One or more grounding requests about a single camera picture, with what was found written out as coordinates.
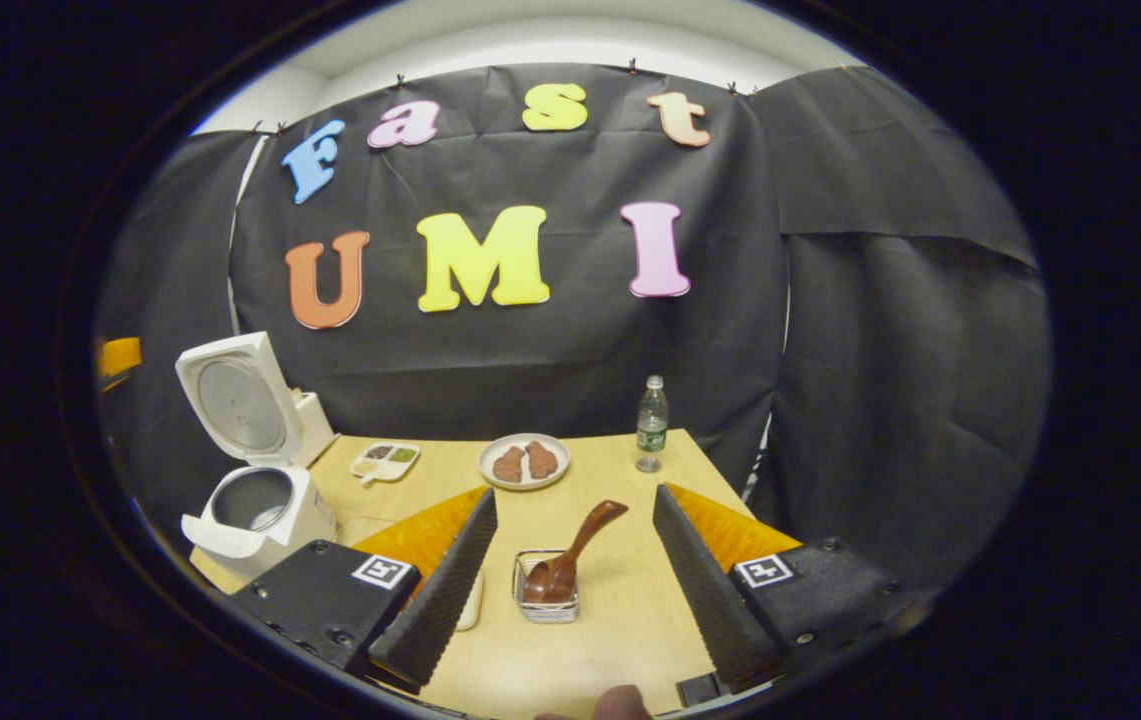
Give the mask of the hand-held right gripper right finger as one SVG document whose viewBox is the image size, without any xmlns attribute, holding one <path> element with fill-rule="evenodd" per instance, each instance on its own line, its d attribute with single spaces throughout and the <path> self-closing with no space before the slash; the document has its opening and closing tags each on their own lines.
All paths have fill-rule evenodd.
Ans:
<svg viewBox="0 0 1141 720">
<path fill-rule="evenodd" d="M 727 691 L 822 673 L 926 610 L 925 592 L 844 539 L 803 544 L 672 483 L 652 518 Z"/>
</svg>

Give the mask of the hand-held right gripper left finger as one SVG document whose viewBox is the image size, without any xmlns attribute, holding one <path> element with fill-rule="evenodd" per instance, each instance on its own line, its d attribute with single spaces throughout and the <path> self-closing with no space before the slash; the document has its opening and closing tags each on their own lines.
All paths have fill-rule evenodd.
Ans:
<svg viewBox="0 0 1141 720">
<path fill-rule="evenodd" d="M 356 548 L 306 542 L 232 600 L 319 661 L 415 694 L 456 632 L 496 529 L 494 492 L 477 487 Z"/>
</svg>

